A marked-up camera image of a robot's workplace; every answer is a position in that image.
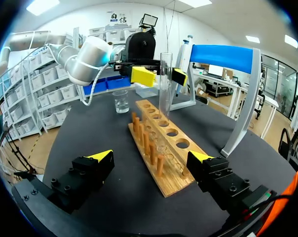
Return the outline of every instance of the wooden peg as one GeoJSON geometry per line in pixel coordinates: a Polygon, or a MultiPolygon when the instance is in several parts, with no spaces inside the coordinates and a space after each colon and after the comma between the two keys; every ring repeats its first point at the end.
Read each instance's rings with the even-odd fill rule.
{"type": "Polygon", "coordinates": [[[144,125],[140,124],[139,125],[139,138],[140,138],[140,145],[144,145],[144,125]]]}
{"type": "Polygon", "coordinates": [[[149,145],[150,147],[150,164],[154,165],[155,164],[155,144],[154,143],[150,143],[149,145]]]}
{"type": "Polygon", "coordinates": [[[149,135],[148,132],[144,132],[144,147],[145,147],[145,155],[150,154],[150,148],[149,148],[149,135]]]}
{"type": "Polygon", "coordinates": [[[182,172],[182,177],[183,179],[186,179],[189,175],[189,170],[188,168],[185,166],[184,169],[183,169],[183,172],[182,172]]]}
{"type": "Polygon", "coordinates": [[[135,117],[134,130],[135,130],[136,137],[139,138],[139,117],[135,117]]]}
{"type": "Polygon", "coordinates": [[[162,175],[163,164],[164,164],[164,155],[159,154],[158,155],[158,163],[157,163],[157,176],[162,175]]]}
{"type": "Polygon", "coordinates": [[[131,116],[133,118],[133,125],[134,125],[134,131],[135,131],[135,120],[136,120],[136,116],[137,116],[136,112],[132,112],[131,116]]]}

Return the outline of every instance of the wooden test tube rack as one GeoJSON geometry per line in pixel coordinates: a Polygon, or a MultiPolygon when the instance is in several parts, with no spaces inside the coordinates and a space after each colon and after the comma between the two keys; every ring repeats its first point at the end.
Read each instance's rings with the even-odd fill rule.
{"type": "Polygon", "coordinates": [[[129,130],[156,184],[164,197],[168,197],[194,181],[193,176],[186,169],[188,152],[206,153],[174,123],[168,121],[165,116],[159,115],[159,110],[148,100],[137,101],[136,105],[142,113],[143,120],[139,121],[139,117],[133,113],[133,123],[128,124],[129,130]],[[149,144],[145,142],[147,137],[152,138],[153,136],[155,139],[158,137],[163,139],[166,144],[163,154],[155,151],[154,162],[150,151],[153,146],[156,148],[156,144],[154,145],[153,141],[149,141],[149,144]]]}

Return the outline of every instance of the ceiling light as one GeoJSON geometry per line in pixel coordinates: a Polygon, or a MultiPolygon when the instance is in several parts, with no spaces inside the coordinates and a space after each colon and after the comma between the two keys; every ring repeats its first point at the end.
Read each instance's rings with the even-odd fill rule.
{"type": "Polygon", "coordinates": [[[285,43],[290,44],[292,47],[298,48],[297,40],[288,35],[285,35],[285,43]]]}
{"type": "Polygon", "coordinates": [[[246,36],[247,40],[254,43],[260,43],[260,39],[258,37],[246,36]]]}
{"type": "Polygon", "coordinates": [[[197,7],[200,7],[200,6],[206,6],[206,5],[209,5],[209,4],[212,4],[211,1],[209,0],[179,0],[187,5],[190,5],[194,8],[197,8],[197,7]]]}
{"type": "Polygon", "coordinates": [[[26,10],[35,16],[39,16],[58,4],[59,0],[35,0],[26,8],[26,10]]]}

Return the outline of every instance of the black tabletop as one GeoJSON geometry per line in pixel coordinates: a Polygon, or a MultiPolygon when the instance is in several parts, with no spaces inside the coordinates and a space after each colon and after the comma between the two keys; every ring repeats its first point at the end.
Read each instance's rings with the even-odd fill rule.
{"type": "MultiPolygon", "coordinates": [[[[43,182],[50,186],[51,178],[67,172],[78,156],[112,149],[115,168],[104,186],[92,193],[73,216],[96,229],[136,234],[197,237],[220,229],[228,213],[195,183],[163,197],[127,127],[131,112],[139,114],[135,101],[142,98],[134,91],[128,96],[130,111],[125,114],[115,112],[110,93],[95,96],[89,107],[80,101],[73,105],[50,151],[43,182]]],[[[158,107],[157,97],[149,100],[158,107]]],[[[234,120],[198,101],[195,106],[172,111],[170,119],[211,156],[220,155],[235,126],[234,120]]],[[[295,174],[271,146],[251,131],[228,160],[235,173],[250,179],[252,190],[263,184],[281,193],[295,174]]]]}

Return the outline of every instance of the computer screen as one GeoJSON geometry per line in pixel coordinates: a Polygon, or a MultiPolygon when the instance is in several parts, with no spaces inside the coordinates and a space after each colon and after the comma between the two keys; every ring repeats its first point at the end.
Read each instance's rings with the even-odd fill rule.
{"type": "Polygon", "coordinates": [[[223,67],[219,67],[219,66],[215,66],[215,65],[209,65],[208,73],[210,73],[210,74],[214,74],[214,75],[222,77],[223,76],[223,71],[224,71],[223,67]]]}

